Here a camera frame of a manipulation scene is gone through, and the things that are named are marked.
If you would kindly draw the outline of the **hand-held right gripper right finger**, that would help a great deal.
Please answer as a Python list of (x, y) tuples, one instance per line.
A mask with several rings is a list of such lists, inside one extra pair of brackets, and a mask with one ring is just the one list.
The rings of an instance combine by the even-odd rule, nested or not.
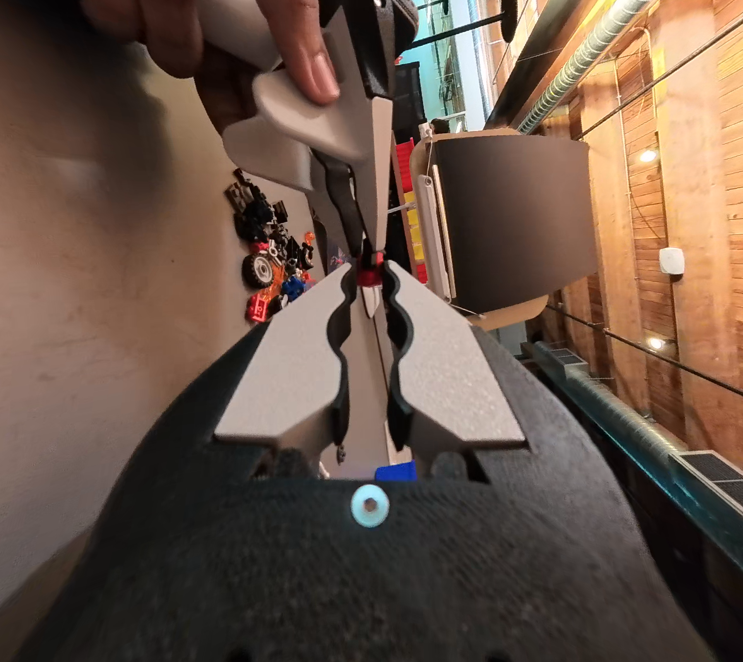
[(395, 447), (408, 446), (420, 472), (444, 453), (525, 448), (480, 330), (394, 261), (384, 263), (382, 279), (393, 347), (387, 422)]

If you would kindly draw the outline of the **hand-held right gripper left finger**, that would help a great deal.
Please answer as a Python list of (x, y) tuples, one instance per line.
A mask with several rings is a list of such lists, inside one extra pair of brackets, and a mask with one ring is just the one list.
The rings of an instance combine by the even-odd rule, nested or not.
[(295, 449), (311, 466), (343, 443), (350, 404), (342, 344), (356, 294), (356, 269), (345, 263), (255, 329), (263, 334), (218, 421), (219, 441)]

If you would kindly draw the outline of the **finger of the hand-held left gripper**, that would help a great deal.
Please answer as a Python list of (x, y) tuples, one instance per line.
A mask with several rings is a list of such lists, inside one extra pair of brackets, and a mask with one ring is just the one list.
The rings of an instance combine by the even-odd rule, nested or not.
[(344, 70), (340, 97), (331, 105), (312, 104), (284, 70), (259, 75), (253, 83), (257, 114), (228, 126), (222, 140), (228, 157), (246, 172), (307, 194), (320, 192), (311, 177), (310, 151), (348, 165), (355, 190), (340, 216), (358, 214), (373, 244), (373, 100), (357, 70)]
[(366, 228), (373, 249), (382, 252), (386, 241), (393, 103), (375, 97), (370, 105), (372, 151), (366, 167)]

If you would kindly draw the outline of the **red lego piece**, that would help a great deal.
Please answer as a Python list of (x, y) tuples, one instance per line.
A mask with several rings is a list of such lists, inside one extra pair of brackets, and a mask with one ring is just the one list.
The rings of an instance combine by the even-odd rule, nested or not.
[(368, 319), (374, 319), (383, 299), (384, 262), (384, 253), (381, 251), (364, 253), (358, 258), (357, 284)]

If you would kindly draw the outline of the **pile of lego pieces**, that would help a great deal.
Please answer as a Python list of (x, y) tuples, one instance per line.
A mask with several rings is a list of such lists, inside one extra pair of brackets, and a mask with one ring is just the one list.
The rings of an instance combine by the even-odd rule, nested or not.
[(271, 202), (242, 168), (224, 190), (233, 211), (233, 225), (247, 252), (241, 277), (249, 291), (247, 322), (263, 324), (307, 293), (316, 282), (314, 233), (298, 241), (288, 230), (289, 216), (282, 201)]

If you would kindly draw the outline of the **red and yellow bin rack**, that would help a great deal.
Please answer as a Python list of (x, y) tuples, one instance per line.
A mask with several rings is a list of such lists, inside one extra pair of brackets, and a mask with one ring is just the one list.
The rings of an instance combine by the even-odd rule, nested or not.
[(423, 285), (428, 283), (428, 273), (423, 251), (419, 215), (416, 207), (413, 176), (410, 160), (414, 150), (414, 138), (394, 145), (392, 151), (392, 175), (394, 177), (397, 205), (391, 214), (401, 218), (404, 232), (406, 256), (411, 274)]

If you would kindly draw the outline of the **black round stand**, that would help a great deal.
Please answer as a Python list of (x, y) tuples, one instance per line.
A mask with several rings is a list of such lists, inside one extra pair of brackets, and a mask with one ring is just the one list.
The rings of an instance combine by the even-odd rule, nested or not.
[(516, 27), (518, 24), (518, 0), (500, 0), (501, 10), (497, 15), (482, 18), (476, 22), (470, 22), (469, 24), (456, 26), (447, 31), (429, 35), (427, 37), (415, 40), (409, 44), (404, 51), (414, 50), (418, 47), (434, 44), (435, 42), (447, 40), (456, 35), (471, 32), (481, 27), (489, 26), (491, 24), (500, 24), (502, 40), (506, 44), (510, 44), (515, 36)]

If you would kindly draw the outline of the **black curved panel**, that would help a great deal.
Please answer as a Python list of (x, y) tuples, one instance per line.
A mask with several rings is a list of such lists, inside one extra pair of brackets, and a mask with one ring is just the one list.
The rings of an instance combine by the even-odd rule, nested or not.
[(494, 331), (599, 267), (589, 147), (512, 128), (436, 134), (409, 170), (428, 286)]

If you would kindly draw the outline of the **green floor duct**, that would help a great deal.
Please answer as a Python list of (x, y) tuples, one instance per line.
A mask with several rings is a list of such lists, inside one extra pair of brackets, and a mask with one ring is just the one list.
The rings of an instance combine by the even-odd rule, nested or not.
[(568, 349), (537, 342), (531, 355), (553, 384), (742, 568), (742, 471), (713, 450), (689, 451), (591, 377)]

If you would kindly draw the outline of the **spiral metal duct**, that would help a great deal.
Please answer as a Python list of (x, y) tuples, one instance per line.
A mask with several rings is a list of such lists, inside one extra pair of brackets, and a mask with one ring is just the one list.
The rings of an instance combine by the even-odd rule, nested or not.
[(614, 1), (536, 100), (517, 126), (517, 130), (522, 134), (533, 132), (626, 32), (630, 23), (653, 1)]

